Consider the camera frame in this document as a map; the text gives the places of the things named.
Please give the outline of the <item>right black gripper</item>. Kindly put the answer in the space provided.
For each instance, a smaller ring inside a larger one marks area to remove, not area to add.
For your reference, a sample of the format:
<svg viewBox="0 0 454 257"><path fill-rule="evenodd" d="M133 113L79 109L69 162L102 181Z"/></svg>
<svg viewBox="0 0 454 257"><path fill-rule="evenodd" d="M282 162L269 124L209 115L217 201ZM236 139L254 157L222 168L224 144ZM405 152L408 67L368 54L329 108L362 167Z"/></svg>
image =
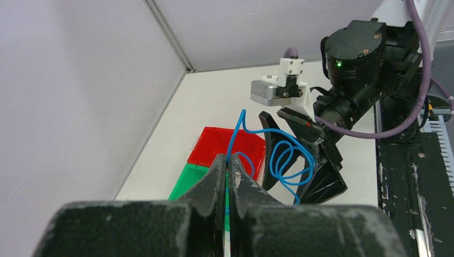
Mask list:
<svg viewBox="0 0 454 257"><path fill-rule="evenodd" d="M345 193L348 186L340 173L343 158L336 143L346 133L335 129L351 131L382 94L383 90L377 87L351 92L332 87L312 103L310 88L300 89L293 103L277 112L296 138L279 128L270 113L261 112L259 120L266 143L262 187L270 190L280 183L290 192L297 192L301 204L320 204ZM307 184L305 168L288 174L296 161L305 157L305 148L297 139L316 160L313 176Z"/></svg>

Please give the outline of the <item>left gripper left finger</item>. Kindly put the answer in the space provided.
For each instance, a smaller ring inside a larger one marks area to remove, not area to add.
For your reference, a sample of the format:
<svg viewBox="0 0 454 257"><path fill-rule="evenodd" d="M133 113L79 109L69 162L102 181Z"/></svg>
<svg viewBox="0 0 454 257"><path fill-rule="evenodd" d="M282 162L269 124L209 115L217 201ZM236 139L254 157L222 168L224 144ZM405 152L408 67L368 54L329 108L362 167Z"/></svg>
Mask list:
<svg viewBox="0 0 454 257"><path fill-rule="evenodd" d="M226 156L176 200L63 205L34 256L223 256Z"/></svg>

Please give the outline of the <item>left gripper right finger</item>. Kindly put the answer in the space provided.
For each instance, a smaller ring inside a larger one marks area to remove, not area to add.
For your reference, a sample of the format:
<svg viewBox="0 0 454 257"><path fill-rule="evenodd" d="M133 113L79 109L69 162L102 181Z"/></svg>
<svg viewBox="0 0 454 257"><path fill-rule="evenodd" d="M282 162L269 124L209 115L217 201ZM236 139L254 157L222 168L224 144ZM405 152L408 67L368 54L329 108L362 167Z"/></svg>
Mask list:
<svg viewBox="0 0 454 257"><path fill-rule="evenodd" d="M232 256L406 256L390 218L372 206L284 205L228 163Z"/></svg>

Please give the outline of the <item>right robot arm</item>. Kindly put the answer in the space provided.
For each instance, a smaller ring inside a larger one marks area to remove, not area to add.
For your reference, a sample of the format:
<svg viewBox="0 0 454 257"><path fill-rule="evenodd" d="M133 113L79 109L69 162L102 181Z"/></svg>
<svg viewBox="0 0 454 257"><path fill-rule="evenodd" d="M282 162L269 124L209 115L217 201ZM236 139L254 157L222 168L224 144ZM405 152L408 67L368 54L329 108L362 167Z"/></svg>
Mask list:
<svg viewBox="0 0 454 257"><path fill-rule="evenodd" d="M322 69L330 81L313 90L301 79L304 60L289 48L278 75L251 83L251 99L279 106L292 130L285 136L272 116L259 115L266 141L262 186L290 188L286 172L306 159L295 203L322 203L347 189L337 143L344 136L387 143L420 141L418 116L428 108L436 41L453 1L383 1L369 20L353 20L321 40Z"/></svg>

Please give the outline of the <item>green plastic bin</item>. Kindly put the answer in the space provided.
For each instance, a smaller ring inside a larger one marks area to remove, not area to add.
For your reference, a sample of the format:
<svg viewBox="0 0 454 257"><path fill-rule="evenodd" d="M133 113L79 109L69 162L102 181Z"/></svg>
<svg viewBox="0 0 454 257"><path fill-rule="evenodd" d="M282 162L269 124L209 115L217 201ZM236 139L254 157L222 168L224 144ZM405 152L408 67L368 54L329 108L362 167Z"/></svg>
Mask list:
<svg viewBox="0 0 454 257"><path fill-rule="evenodd" d="M176 200L181 197L200 181L208 171L208 167L186 163L168 199Z"/></svg>

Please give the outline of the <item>red plastic bin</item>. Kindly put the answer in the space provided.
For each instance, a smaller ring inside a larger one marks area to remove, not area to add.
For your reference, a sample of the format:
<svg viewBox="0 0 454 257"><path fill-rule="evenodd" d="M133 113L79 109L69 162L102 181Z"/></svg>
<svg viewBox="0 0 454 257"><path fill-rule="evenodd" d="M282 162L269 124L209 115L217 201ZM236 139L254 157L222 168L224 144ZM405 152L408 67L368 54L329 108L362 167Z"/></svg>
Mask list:
<svg viewBox="0 0 454 257"><path fill-rule="evenodd" d="M187 162L210 167L217 154L225 154L234 130L221 127L205 127L201 132ZM240 153L239 158L246 172L257 180L265 155L265 140L256 134L239 130L231 151Z"/></svg>

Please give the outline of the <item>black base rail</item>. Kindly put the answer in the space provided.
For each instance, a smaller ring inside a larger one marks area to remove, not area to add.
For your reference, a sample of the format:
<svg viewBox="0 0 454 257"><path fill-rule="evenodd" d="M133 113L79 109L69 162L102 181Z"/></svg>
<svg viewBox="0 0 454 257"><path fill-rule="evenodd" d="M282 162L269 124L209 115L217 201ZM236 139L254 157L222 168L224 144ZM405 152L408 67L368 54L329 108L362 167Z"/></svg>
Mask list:
<svg viewBox="0 0 454 257"><path fill-rule="evenodd" d="M379 207L407 256L453 256L453 194L436 133L420 121L376 142Z"/></svg>

